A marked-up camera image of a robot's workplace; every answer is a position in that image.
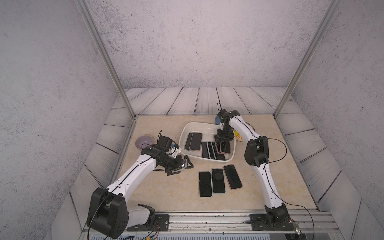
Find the black phone cream case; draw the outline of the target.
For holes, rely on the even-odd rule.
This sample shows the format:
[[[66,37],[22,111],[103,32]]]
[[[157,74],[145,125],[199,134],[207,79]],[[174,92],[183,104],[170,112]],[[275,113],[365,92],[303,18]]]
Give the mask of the black phone cream case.
[[[210,198],[213,195],[211,173],[207,171],[199,172],[199,196]]]

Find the black phone green case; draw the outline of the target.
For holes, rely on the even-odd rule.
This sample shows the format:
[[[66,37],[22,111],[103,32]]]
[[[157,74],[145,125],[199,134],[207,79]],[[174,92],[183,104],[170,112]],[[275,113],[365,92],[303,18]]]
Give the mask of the black phone green case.
[[[212,169],[212,186],[214,194],[225,194],[225,180],[223,169]]]

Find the black phone pink case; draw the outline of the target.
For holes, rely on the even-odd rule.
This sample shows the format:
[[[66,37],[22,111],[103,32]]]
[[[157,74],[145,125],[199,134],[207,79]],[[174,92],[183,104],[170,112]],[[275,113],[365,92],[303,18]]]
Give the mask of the black phone pink case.
[[[226,173],[227,180],[229,182],[231,190],[236,190],[243,187],[240,177],[234,165],[224,166],[224,172]]]

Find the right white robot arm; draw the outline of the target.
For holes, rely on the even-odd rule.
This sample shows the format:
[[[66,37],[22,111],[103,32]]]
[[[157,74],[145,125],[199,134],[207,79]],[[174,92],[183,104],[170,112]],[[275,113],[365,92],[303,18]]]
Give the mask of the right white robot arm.
[[[261,136],[250,127],[236,110],[225,109],[218,112],[220,128],[217,130],[221,142],[229,142],[235,138],[234,132],[240,134],[247,144],[244,158],[252,166],[259,178],[264,200],[267,223],[276,228],[290,219],[286,204],[280,199],[269,166],[269,139]]]

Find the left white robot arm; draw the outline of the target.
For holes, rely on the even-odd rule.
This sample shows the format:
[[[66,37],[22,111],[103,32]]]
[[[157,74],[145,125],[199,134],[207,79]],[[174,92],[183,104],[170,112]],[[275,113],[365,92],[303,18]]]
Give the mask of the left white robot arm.
[[[107,188],[97,188],[90,201],[86,225],[89,229],[117,239],[128,228],[152,228],[155,210],[147,205],[129,209],[128,200],[140,183],[156,167],[165,169],[168,176],[179,174],[182,169],[192,169],[188,156],[182,156],[178,147],[172,149],[157,144],[142,149],[134,164]]]

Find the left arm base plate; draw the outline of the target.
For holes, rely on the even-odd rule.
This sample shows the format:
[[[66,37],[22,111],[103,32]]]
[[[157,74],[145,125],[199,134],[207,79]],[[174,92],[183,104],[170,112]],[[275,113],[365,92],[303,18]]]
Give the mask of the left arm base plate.
[[[169,230],[170,215],[154,214],[143,225],[127,228],[128,232],[167,232]]]

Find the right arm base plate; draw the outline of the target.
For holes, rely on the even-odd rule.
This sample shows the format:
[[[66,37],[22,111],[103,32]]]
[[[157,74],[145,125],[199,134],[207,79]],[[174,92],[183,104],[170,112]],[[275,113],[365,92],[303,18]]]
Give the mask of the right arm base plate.
[[[273,222],[268,214],[250,214],[250,219],[246,224],[251,225],[253,231],[294,231],[295,227],[292,221],[284,220],[280,223]]]

